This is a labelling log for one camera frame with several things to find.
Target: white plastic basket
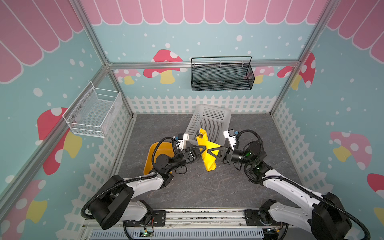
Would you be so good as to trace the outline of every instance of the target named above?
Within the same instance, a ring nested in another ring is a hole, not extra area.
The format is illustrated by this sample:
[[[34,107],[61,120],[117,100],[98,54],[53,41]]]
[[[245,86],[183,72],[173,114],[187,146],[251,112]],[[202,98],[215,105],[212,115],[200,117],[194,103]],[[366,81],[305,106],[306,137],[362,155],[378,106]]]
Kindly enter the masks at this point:
[[[120,92],[95,88],[90,82],[63,118],[74,134],[105,137],[121,106]]]
[[[197,145],[196,136],[200,128],[207,131],[210,142],[224,145],[223,131],[228,130],[230,120],[231,111],[228,109],[204,104],[196,105],[196,110],[185,132],[189,134],[189,141],[193,145]]]

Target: black cable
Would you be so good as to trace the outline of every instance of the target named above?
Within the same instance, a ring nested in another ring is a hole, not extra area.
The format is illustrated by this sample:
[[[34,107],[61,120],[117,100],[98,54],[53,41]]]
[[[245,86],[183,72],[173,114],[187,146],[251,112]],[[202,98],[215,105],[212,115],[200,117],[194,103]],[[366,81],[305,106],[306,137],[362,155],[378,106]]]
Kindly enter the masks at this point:
[[[172,137],[165,137],[165,138],[161,139],[161,140],[159,141],[159,143],[156,145],[155,149],[153,150],[153,154],[152,154],[152,165],[155,165],[155,154],[156,154],[156,151],[158,150],[158,148],[160,147],[160,144],[162,144],[162,142],[164,142],[164,141],[167,140],[167,139],[168,139],[168,140],[172,140],[172,142],[175,142],[176,144],[178,144],[177,140],[174,139],[174,138],[172,138]],[[176,154],[176,150],[173,148],[173,145],[172,145],[172,149],[173,149],[174,154],[177,155],[177,154]]]
[[[264,177],[263,179],[259,180],[259,181],[254,181],[253,179],[250,178],[250,181],[254,184],[260,184],[262,182],[265,182],[267,180],[270,180],[270,179],[279,179],[280,181],[285,181],[295,187],[297,187],[298,189],[300,189],[301,191],[305,192],[306,194],[308,194],[310,197],[336,209],[337,211],[341,212],[342,214],[344,214],[345,216],[349,217],[352,221],[354,221],[364,232],[364,238],[362,238],[361,240],[370,240],[371,239],[371,234],[369,233],[369,230],[367,229],[367,227],[362,223],[360,222],[360,220],[358,220],[355,216],[353,216],[352,214],[350,214],[349,212],[339,208],[338,206],[334,205],[333,203],[315,195],[314,193],[308,191],[307,189],[305,189],[304,187],[302,187],[301,185],[295,183],[294,181],[288,179],[288,178],[285,178],[283,176],[267,176],[267,177]]]
[[[288,227],[289,227],[289,224],[286,223],[284,232],[278,240],[283,240],[285,238],[285,235],[287,235],[287,232],[288,232]]]
[[[123,221],[123,222],[122,222],[122,228],[124,229],[124,233],[125,233],[125,235],[127,236],[127,238],[128,238],[129,240],[134,240],[134,239],[129,235],[129,233],[128,233],[128,231],[127,231],[127,225],[125,224],[125,222],[126,222],[126,221]]]
[[[106,190],[102,191],[101,193],[99,193],[98,195],[94,195],[84,206],[83,208],[81,209],[81,216],[83,218],[94,218],[92,215],[89,215],[89,214],[86,214],[85,213],[85,210],[91,205],[91,203],[93,203],[96,199],[98,199],[99,197],[101,197],[102,195],[104,194],[107,194],[109,192],[111,192],[112,190],[114,189],[117,189],[121,186],[123,186],[124,184],[127,184],[127,183],[130,183],[130,182],[135,182],[135,181],[139,181],[139,180],[146,180],[146,179],[152,179],[152,178],[155,178],[157,177],[157,173],[154,174],[154,175],[151,175],[151,176],[145,176],[145,177],[136,177],[136,178],[131,178],[131,179],[127,179],[127,180],[124,180],[122,182],[119,182],[115,185],[113,185],[112,187],[110,188],[107,188]]]

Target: gray floor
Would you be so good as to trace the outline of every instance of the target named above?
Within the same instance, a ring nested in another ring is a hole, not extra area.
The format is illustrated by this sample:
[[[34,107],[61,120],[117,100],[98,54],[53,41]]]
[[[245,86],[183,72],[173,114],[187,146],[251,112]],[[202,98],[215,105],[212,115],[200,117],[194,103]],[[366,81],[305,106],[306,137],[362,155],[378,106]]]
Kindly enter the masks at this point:
[[[184,133],[191,114],[138,115],[129,140],[119,175],[137,177],[143,174],[150,146],[166,136]],[[284,147],[283,141],[269,114],[232,114],[230,129],[256,131],[264,142],[267,157],[264,161],[284,176],[300,183],[298,175]],[[245,133],[240,147],[255,140]],[[188,164],[184,175],[174,174],[165,188],[147,192],[137,197],[152,208],[216,208],[259,207],[267,199],[275,199],[295,206],[282,195],[248,181],[243,170],[233,165],[217,162],[214,171],[207,172],[202,161]]]

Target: yellow bowl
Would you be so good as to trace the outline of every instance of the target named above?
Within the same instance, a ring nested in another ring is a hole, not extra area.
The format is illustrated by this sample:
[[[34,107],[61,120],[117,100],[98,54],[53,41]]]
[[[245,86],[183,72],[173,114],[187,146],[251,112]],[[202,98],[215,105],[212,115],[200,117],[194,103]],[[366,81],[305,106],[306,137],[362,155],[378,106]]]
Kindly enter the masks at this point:
[[[158,142],[152,144],[152,146],[149,148],[149,152],[148,152],[148,156],[147,156],[147,161],[145,162],[145,167],[144,167],[144,175],[149,174],[149,171],[151,171],[153,169],[152,154],[153,154],[153,151],[155,150],[155,147],[157,146],[157,144],[158,144]],[[155,162],[156,162],[156,158],[160,154],[165,154],[165,155],[167,155],[169,157],[174,157],[175,154],[173,153],[172,143],[170,143],[170,142],[162,142],[160,144],[160,146],[157,149],[156,154],[155,154]]]

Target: white picket fence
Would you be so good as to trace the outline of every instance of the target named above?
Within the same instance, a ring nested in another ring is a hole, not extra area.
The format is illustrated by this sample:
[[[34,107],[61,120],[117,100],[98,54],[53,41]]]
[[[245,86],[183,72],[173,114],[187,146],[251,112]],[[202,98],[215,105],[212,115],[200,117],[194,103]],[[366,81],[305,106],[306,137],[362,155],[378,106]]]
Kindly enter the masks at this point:
[[[64,228],[56,232],[58,240],[78,239],[79,230],[85,221],[80,215],[80,210],[108,180],[109,171],[113,167],[113,160],[117,154],[117,149],[122,141],[122,136],[128,122],[129,114],[125,107],[122,107],[112,123],[109,133],[103,139],[103,145],[98,146],[99,153],[94,154],[95,162],[89,165],[91,171],[89,174],[84,175],[84,185],[79,186],[79,197],[72,200],[72,212],[64,216],[66,220]]]
[[[198,104],[207,104],[213,105],[219,108],[227,108],[234,113],[268,113],[272,109],[273,104],[276,101],[276,96],[269,98],[261,98],[258,96],[254,98],[253,96],[246,98],[243,96],[239,98],[235,96],[230,98],[230,96],[223,98],[222,96],[215,98],[212,96],[208,98],[204,96],[203,98],[196,97],[176,98],[173,96],[169,98],[157,98],[149,97],[149,99],[142,97],[141,99],[134,97],[130,99],[127,97],[129,105],[135,113],[138,114],[163,114],[163,113],[193,113],[195,111],[196,105]]]
[[[304,186],[320,193],[330,192],[333,185],[326,183],[327,174],[319,170],[320,162],[313,159],[315,153],[309,151],[310,144],[304,142],[304,135],[300,134],[300,127],[296,127],[286,102],[279,105],[274,119]]]

